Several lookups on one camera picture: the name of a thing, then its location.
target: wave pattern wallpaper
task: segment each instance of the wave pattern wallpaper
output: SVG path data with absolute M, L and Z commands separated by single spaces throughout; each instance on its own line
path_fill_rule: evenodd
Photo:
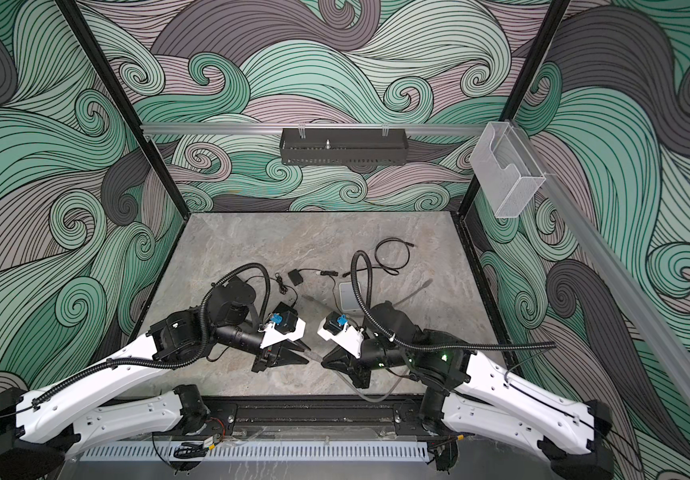
M 690 351 L 690 0 L 570 12 L 516 120 Z M 612 407 L 617 478 L 690 478 L 690 408 L 551 200 L 510 220 L 482 194 L 475 208 L 513 341 L 560 345 L 526 377 Z
M 588 8 L 602 0 L 585 0 Z M 496 120 L 550 1 L 79 0 L 145 122 Z M 401 167 L 289 167 L 279 137 L 161 135 L 193 211 L 456 210 L 475 138 Z
M 53 0 L 0 0 L 0 391 L 116 351 L 181 223 Z

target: green swirl pattern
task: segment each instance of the green swirl pattern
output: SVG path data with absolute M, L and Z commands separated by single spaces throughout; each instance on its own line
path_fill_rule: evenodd
M 160 93 L 158 60 L 84 14 L 125 87 Z M 41 388 L 120 348 L 182 218 L 134 161 L 138 145 L 52 0 L 0 2 L 0 44 L 1 391 Z M 124 194 L 138 209 L 117 224 Z
M 690 2 L 613 4 L 565 18 L 515 120 L 690 351 Z M 690 478 L 690 408 L 550 198 L 518 219 L 495 219 L 482 194 L 475 209 L 511 340 L 575 338 L 598 359 L 582 366 L 560 341 L 525 376 L 562 395 L 581 379 L 581 400 L 619 394 L 616 428 L 635 451 L 616 478 Z

